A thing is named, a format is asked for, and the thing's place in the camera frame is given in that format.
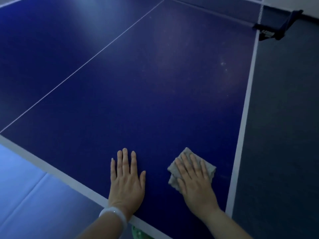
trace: bracelet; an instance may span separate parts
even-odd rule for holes
[[[123,212],[122,212],[121,210],[119,210],[119,209],[116,208],[116,207],[104,208],[104,209],[101,211],[99,217],[100,217],[101,215],[103,215],[104,213],[106,213],[106,212],[113,212],[113,213],[115,213],[115,214],[121,219],[121,221],[122,221],[123,231],[126,229],[126,227],[127,227],[126,217],[125,217],[125,215],[123,214]]]

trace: ping pong table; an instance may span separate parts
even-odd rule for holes
[[[2,7],[0,143],[102,206],[111,158],[134,150],[146,194],[130,222],[155,239],[209,237],[167,167],[185,147],[215,165],[213,189],[232,215],[258,43],[248,23],[260,18],[259,1]]]

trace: person's left arm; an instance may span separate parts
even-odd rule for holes
[[[108,196],[109,207],[117,208],[125,217],[126,223],[133,213],[140,207],[145,193],[145,176],[143,171],[138,178],[136,153],[131,153],[131,167],[128,152],[117,152],[117,173],[115,161],[111,161],[111,189]],[[120,216],[109,211],[103,213],[77,239],[117,239],[123,231],[123,222]]]

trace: gray cleaning cloth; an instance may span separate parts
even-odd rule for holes
[[[189,148],[185,148],[184,151],[181,152],[181,154],[178,156],[179,160],[181,161],[182,164],[184,164],[182,158],[181,158],[181,155],[182,153],[185,153],[189,163],[193,166],[192,164],[192,161],[190,159],[190,154],[192,154],[193,152],[189,149]],[[201,161],[201,157],[197,156],[195,153],[193,153],[196,160],[197,160],[197,163],[200,167],[200,161]],[[205,161],[205,165],[206,165],[206,169],[207,169],[207,172],[208,172],[208,177],[209,177],[209,180],[210,182],[212,182],[213,180],[213,177],[214,177],[214,174],[215,174],[215,171],[216,171],[216,167],[214,165],[211,165],[209,162]],[[172,162],[172,164],[167,168],[167,170],[169,172],[172,173],[168,183],[174,188],[176,189],[177,191],[181,192],[180,191],[180,188],[179,188],[179,185],[178,185],[178,182],[177,182],[177,178],[180,178],[183,180],[183,178],[181,177],[181,174],[179,173],[179,170],[177,168],[177,165],[175,163],[175,161]]]

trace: hand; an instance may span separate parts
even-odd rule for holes
[[[128,152],[126,148],[117,152],[117,176],[115,161],[111,161],[111,189],[108,196],[109,207],[120,209],[127,221],[140,207],[145,194],[145,176],[143,171],[138,179],[136,153],[131,153],[131,168],[129,166]]]
[[[184,165],[179,158],[175,159],[183,180],[177,179],[186,205],[202,222],[207,223],[209,216],[219,209],[215,193],[209,181],[205,162],[201,160],[198,166],[195,156],[190,155],[193,167],[185,154],[182,154]]]

